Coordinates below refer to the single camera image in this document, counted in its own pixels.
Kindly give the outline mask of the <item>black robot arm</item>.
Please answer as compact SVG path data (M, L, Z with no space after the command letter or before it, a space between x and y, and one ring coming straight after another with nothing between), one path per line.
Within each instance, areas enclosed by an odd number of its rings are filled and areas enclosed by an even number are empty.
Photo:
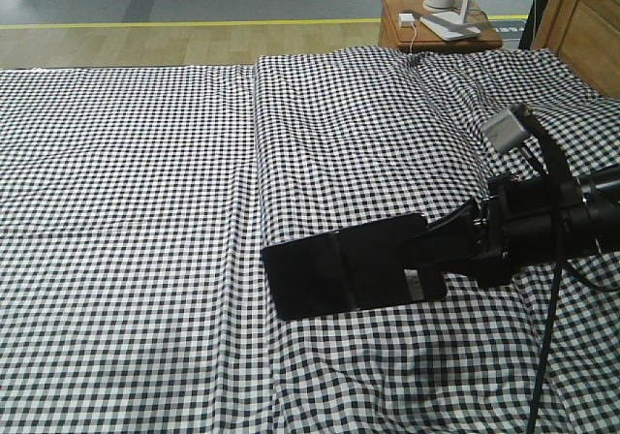
M407 269L454 273L483 290L508 285L520 269L619 249L619 169L570 177L489 179L483 201L469 200L400 243Z

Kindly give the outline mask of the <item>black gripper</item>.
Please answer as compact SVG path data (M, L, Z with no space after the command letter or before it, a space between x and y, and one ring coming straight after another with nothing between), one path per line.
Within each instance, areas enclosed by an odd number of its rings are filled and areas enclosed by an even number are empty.
M469 199L434 221L419 216L420 227L399 244L403 267L421 275L459 274L481 288L499 288L521 268L551 263L558 254L589 255L589 218L575 179L556 186L549 177L497 176L488 181L488 195L482 244L481 208Z

